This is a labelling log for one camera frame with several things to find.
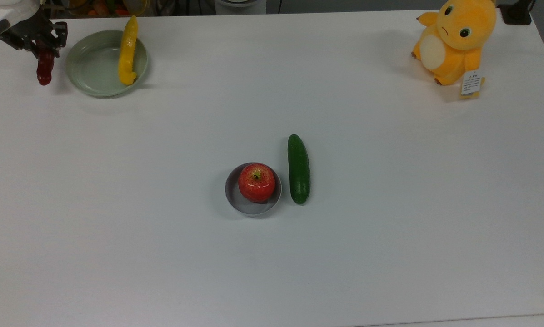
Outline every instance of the plush toy tag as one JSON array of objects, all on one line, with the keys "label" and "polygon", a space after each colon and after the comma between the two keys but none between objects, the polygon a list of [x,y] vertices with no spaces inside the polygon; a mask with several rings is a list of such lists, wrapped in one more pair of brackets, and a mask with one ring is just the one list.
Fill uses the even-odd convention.
[{"label": "plush toy tag", "polygon": [[461,97],[471,98],[480,95],[480,89],[484,83],[484,78],[477,70],[469,70],[464,73],[461,82]]}]

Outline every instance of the plush toy eye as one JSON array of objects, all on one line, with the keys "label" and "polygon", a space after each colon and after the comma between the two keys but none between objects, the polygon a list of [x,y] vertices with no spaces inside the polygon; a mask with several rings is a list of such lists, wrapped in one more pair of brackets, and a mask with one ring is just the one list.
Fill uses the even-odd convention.
[{"label": "plush toy eye", "polygon": [[459,31],[461,37],[468,37],[471,33],[472,31],[470,29],[461,29],[461,31]]}]

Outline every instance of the paper tag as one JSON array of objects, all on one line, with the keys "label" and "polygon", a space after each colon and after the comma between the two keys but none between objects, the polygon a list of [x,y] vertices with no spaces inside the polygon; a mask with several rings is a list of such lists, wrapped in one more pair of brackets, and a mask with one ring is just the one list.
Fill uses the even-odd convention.
[{"label": "paper tag", "polygon": [[482,75],[477,70],[465,72],[461,82],[461,95],[472,95],[479,92],[482,85]]}]

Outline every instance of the white belly patch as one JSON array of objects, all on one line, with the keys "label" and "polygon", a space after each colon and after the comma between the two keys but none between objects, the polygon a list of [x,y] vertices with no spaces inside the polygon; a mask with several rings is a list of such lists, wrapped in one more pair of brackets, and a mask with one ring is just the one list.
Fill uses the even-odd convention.
[{"label": "white belly patch", "polygon": [[421,63],[429,70],[440,67],[446,58],[444,42],[434,35],[428,35],[421,41],[419,51]]}]

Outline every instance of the red object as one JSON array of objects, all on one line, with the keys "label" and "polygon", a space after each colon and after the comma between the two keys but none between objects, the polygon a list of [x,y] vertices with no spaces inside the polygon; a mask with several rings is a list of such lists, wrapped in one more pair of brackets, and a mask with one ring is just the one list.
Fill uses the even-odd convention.
[{"label": "red object", "polygon": [[263,163],[252,163],[246,166],[237,180],[239,191],[251,202],[267,200],[276,188],[274,172]]},{"label": "red object", "polygon": [[54,53],[47,48],[40,48],[37,53],[37,81],[41,85],[48,85],[52,81],[54,69]]}]

